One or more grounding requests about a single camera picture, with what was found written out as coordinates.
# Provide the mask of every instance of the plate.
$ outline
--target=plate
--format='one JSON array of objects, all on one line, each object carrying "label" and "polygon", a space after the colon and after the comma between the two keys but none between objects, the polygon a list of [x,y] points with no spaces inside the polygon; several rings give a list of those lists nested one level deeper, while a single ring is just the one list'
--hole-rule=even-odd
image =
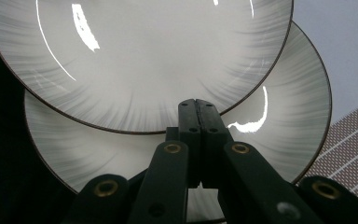
[{"label": "plate", "polygon": [[190,98],[222,113],[275,64],[293,0],[0,0],[0,54],[39,100],[119,133],[158,133]]},{"label": "plate", "polygon": [[[147,168],[164,134],[109,133],[68,119],[25,94],[28,127],[53,174],[75,192],[103,174],[131,178]],[[316,49],[292,25],[282,56],[248,99],[222,116],[237,141],[255,146],[287,181],[318,154],[331,118],[327,74]],[[188,221],[223,216],[214,189],[190,189]]]}]

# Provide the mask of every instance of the plate rim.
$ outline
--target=plate rim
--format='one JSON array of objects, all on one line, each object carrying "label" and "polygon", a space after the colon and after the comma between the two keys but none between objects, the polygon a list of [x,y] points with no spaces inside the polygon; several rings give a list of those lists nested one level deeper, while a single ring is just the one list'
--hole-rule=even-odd
[{"label": "plate rim", "polygon": [[307,166],[304,168],[304,170],[298,175],[298,177],[296,177],[291,183],[292,184],[296,184],[298,183],[304,176],[305,174],[308,172],[308,170],[310,169],[310,167],[312,166],[312,164],[315,163],[316,159],[318,158],[319,154],[322,151],[322,148],[324,146],[324,143],[326,141],[328,132],[330,131],[330,126],[331,126],[331,117],[333,114],[333,92],[331,90],[331,82],[330,82],[330,78],[328,76],[326,67],[324,65],[324,61],[321,57],[321,54],[319,53],[319,51],[316,49],[315,45],[312,43],[312,41],[310,40],[310,38],[307,36],[307,34],[301,29],[301,27],[295,23],[294,21],[292,21],[292,24],[307,38],[308,42],[310,43],[310,45],[312,46],[312,48],[314,49],[316,56],[319,59],[319,62],[321,63],[322,69],[324,70],[325,73],[325,78],[326,78],[326,84],[327,84],[327,90],[329,92],[328,94],[328,102],[329,102],[329,108],[328,108],[328,118],[325,124],[325,128],[324,128],[324,135],[322,137],[321,142],[319,143],[318,149],[315,151],[315,154],[313,155],[313,157],[311,158],[311,160],[309,161],[309,163],[307,164]]},{"label": "plate rim", "polygon": [[[289,19],[287,21],[287,29],[286,29],[286,33],[284,36],[284,40],[282,42],[281,48],[278,51],[278,54],[275,56],[275,60],[273,62],[273,64],[270,66],[269,70],[267,71],[267,73],[259,80],[259,82],[245,95],[243,96],[236,104],[230,106],[229,108],[223,110],[222,112],[220,112],[220,115],[224,115],[227,112],[229,112],[230,110],[232,110],[233,108],[235,108],[237,105],[241,104],[244,100],[246,100],[250,95],[253,94],[253,92],[255,92],[255,90],[257,90],[259,88],[259,86],[264,82],[264,80],[269,76],[270,72],[273,70],[273,68],[275,67],[275,64],[277,63],[277,61],[280,59],[282,51],[284,49],[284,46],[286,45],[286,41],[287,41],[287,37],[289,36],[290,33],[290,29],[291,29],[291,25],[292,25],[292,18],[293,18],[293,12],[294,12],[294,2],[295,0],[289,0],[291,2],[291,10],[290,10],[290,16]],[[47,105],[49,108],[55,110],[56,112],[60,113],[61,115],[67,117],[68,119],[74,120],[75,122],[87,125],[91,128],[95,128],[95,129],[99,129],[99,130],[103,130],[106,132],[110,132],[110,133],[123,133],[123,134],[139,134],[139,135],[149,135],[149,134],[161,134],[161,133],[165,133],[165,130],[159,130],[159,131],[146,131],[146,132],[139,132],[139,131],[123,131],[123,130],[116,130],[116,129],[111,129],[111,128],[106,128],[103,126],[99,126],[90,122],[87,122],[85,120],[82,119],[78,119],[75,118],[74,116],[65,113],[64,111],[60,110],[59,108],[55,107],[54,105],[50,104],[48,101],[46,101],[45,99],[43,99],[41,96],[39,96],[36,92],[34,92],[30,87],[28,87],[23,80],[13,71],[13,69],[11,68],[11,66],[8,64],[7,60],[5,59],[4,55],[1,53],[0,51],[0,57],[2,59],[2,61],[5,63],[5,65],[7,66],[7,68],[9,69],[9,71],[11,72],[11,74],[21,83],[21,85],[29,92],[31,93],[36,99],[38,99],[40,102],[42,102],[44,105]]]}]

